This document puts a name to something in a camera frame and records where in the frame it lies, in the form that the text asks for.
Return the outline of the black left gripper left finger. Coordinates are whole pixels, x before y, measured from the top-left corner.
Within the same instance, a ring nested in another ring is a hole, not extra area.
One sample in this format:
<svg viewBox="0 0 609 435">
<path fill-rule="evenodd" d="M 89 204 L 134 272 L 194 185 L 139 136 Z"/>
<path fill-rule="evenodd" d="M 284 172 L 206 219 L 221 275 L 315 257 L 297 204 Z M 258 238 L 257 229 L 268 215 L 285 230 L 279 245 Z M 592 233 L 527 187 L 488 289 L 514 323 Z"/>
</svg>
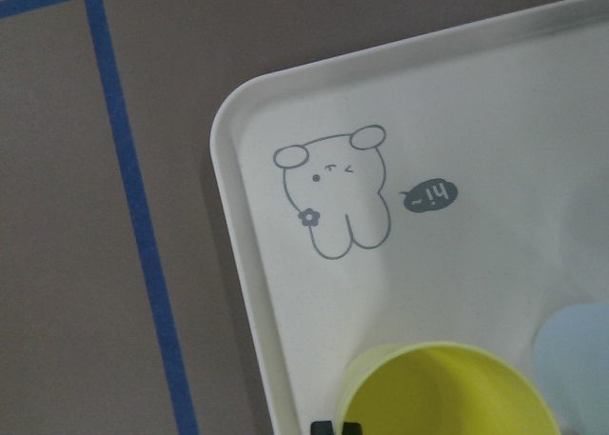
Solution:
<svg viewBox="0 0 609 435">
<path fill-rule="evenodd" d="M 310 435 L 333 435 L 331 421 L 313 421 L 310 424 Z"/>
</svg>

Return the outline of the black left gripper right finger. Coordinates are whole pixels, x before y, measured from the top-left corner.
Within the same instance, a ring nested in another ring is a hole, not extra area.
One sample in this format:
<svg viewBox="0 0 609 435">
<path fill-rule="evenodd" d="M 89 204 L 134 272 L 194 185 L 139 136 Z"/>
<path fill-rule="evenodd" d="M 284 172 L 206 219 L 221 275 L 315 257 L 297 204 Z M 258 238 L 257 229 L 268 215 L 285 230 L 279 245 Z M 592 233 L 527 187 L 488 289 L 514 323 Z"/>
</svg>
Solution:
<svg viewBox="0 0 609 435">
<path fill-rule="evenodd" d="M 363 435 L 363 428 L 357 422 L 344 422 L 342 426 L 342 435 Z"/>
</svg>

